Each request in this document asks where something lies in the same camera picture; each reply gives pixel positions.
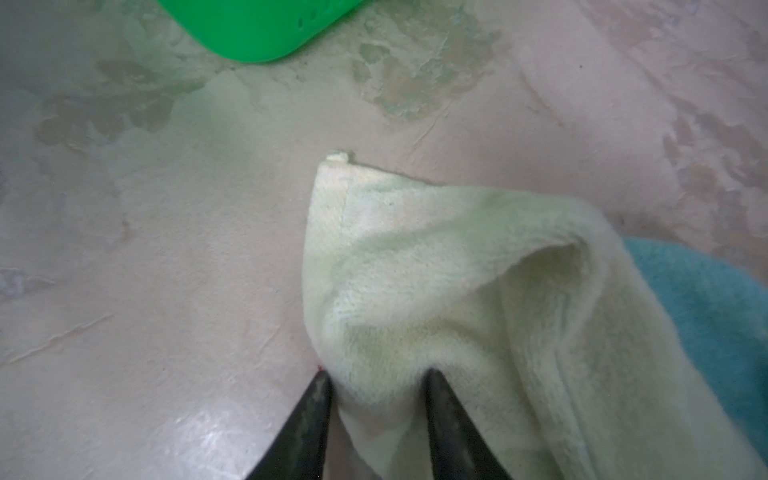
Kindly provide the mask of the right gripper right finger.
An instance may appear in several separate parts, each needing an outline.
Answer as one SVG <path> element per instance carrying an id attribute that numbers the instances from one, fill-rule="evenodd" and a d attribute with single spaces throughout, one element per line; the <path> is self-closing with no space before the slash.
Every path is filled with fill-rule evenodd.
<path id="1" fill-rule="evenodd" d="M 427 371 L 424 394 L 434 479 L 512 480 L 441 371 Z"/>

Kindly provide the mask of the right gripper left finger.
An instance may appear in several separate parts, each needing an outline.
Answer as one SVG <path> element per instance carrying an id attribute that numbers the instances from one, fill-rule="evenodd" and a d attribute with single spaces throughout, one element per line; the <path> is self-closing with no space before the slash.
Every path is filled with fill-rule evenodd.
<path id="1" fill-rule="evenodd" d="M 330 375 L 319 370 L 246 479 L 322 479 L 332 399 Z"/>

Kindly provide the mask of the pale yellow teal towel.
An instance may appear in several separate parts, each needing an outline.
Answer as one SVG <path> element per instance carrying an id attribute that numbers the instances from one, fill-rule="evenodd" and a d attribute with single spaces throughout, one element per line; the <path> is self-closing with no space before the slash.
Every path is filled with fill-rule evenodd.
<path id="1" fill-rule="evenodd" d="M 767 289 L 569 197 L 430 185 L 327 157 L 304 319 L 358 455 L 431 477 L 442 371 L 516 479 L 763 479 Z"/>

